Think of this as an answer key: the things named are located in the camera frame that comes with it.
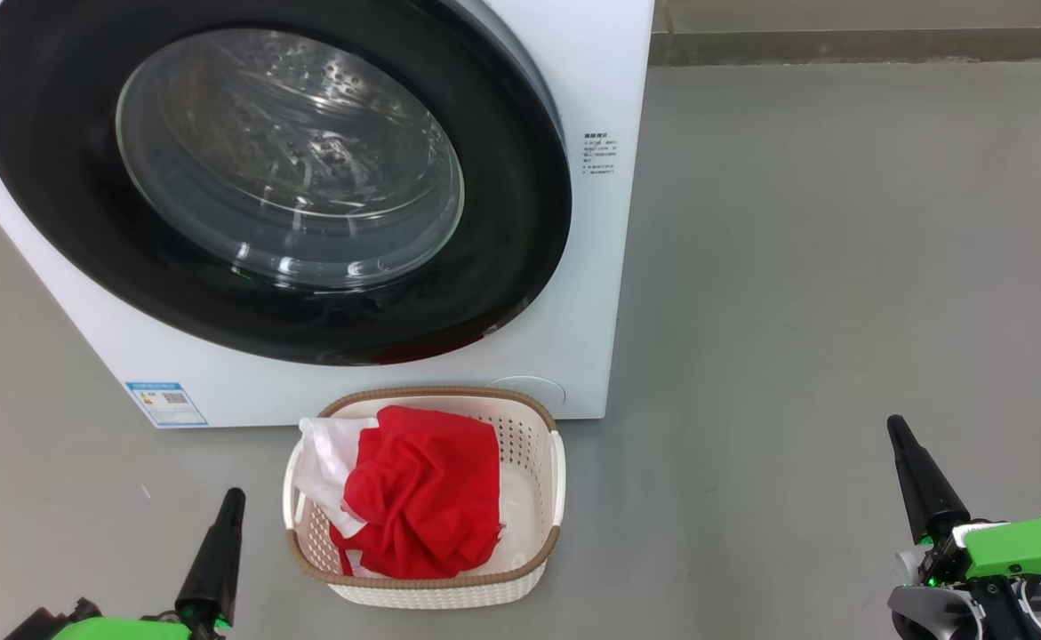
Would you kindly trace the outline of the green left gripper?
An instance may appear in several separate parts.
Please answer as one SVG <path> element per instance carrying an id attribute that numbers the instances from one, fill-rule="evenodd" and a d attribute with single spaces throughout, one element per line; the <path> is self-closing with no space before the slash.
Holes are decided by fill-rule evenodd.
<path id="1" fill-rule="evenodd" d="M 244 491 L 228 489 L 175 600 L 175 611 L 184 624 L 206 624 L 206 628 L 233 624 L 245 509 Z M 50 640 L 191 640 L 189 628 L 184 624 L 88 617 L 60 629 Z"/>

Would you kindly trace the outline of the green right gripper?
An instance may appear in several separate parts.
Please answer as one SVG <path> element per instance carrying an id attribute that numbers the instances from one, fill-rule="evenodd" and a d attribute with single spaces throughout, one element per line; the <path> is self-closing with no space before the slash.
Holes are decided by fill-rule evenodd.
<path id="1" fill-rule="evenodd" d="M 943 587 L 998 575 L 1041 575 L 1041 517 L 967 524 L 970 510 L 906 418 L 887 417 L 886 429 L 908 526 L 917 543 L 897 554 L 903 586 Z M 933 544 L 935 533 L 949 534 Z"/>

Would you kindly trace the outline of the red and white garment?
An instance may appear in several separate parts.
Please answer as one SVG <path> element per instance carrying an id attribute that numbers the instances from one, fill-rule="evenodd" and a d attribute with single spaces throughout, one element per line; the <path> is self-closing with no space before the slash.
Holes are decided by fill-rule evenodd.
<path id="1" fill-rule="evenodd" d="M 365 527 L 352 508 L 346 506 L 345 489 L 360 454 L 360 438 L 378 428 L 377 419 L 304 418 L 301 432 L 300 462 L 295 470 L 295 486 L 313 500 L 344 539 L 352 538 Z"/>

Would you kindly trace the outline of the plain red garment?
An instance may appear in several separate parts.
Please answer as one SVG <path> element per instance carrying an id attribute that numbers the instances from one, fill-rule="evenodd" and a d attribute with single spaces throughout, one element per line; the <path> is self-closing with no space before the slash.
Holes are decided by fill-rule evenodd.
<path id="1" fill-rule="evenodd" d="M 448 580 L 486 564 L 500 541 L 500 455 L 489 424 L 385 406 L 362 430 L 341 505 L 361 520 L 328 533 L 341 558 L 395 580 Z"/>

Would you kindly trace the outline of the black round glass washer door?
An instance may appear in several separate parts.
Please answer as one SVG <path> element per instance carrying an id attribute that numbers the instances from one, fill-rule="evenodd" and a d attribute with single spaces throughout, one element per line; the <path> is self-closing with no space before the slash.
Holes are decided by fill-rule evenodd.
<path id="1" fill-rule="evenodd" d="M 545 91 L 450 0 L 0 0 L 0 181 L 130 307 L 324 367 L 519 316 L 573 209 Z"/>

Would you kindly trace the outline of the cream laundry basket brown rim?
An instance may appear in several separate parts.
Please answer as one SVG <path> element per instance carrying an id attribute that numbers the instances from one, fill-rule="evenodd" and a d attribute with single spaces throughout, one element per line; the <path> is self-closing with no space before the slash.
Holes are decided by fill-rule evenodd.
<path id="1" fill-rule="evenodd" d="M 491 425 L 502 470 L 502 542 L 489 562 L 449 580 L 391 580 L 347 575 L 346 557 L 332 541 L 329 519 L 295 483 L 304 461 L 293 447 L 282 483 L 288 549 L 306 575 L 341 598 L 391 609 L 471 609 L 527 596 L 540 583 L 561 533 L 566 500 L 564 440 L 536 398 L 502 388 L 384 388 L 350 394 L 326 406 L 324 417 L 372 418 L 389 405 L 447 411 Z"/>

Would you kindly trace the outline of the white front-load washing machine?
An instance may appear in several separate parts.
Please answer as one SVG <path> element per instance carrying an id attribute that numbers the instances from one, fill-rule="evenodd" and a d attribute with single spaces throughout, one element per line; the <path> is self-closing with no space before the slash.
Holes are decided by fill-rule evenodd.
<path id="1" fill-rule="evenodd" d="M 517 374 L 552 380 L 558 419 L 605 414 L 654 0 L 450 0 L 503 35 L 554 107 L 572 172 L 572 224 L 545 288 L 480 340 L 427 359 L 324 367 L 254 356 L 178 331 L 73 266 L 0 181 L 0 227 L 135 408 L 125 382 L 179 382 L 207 427 L 293 425 L 378 388 L 471 386 Z"/>

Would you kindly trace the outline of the blue energy label sticker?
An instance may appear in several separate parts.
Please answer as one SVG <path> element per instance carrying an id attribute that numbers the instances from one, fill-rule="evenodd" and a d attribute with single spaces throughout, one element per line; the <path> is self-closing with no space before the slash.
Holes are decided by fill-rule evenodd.
<path id="1" fill-rule="evenodd" d="M 125 387 L 156 427 L 210 425 L 179 382 L 125 382 Z"/>

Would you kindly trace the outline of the round filter cover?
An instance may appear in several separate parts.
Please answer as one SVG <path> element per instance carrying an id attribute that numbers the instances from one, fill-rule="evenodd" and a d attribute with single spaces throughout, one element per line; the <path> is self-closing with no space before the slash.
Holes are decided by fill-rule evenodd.
<path id="1" fill-rule="evenodd" d="M 512 390 L 531 396 L 533 401 L 540 402 L 549 411 L 555 411 L 564 405 L 566 400 L 565 389 L 552 380 L 538 376 L 527 376 L 517 374 L 489 382 L 488 388 Z"/>

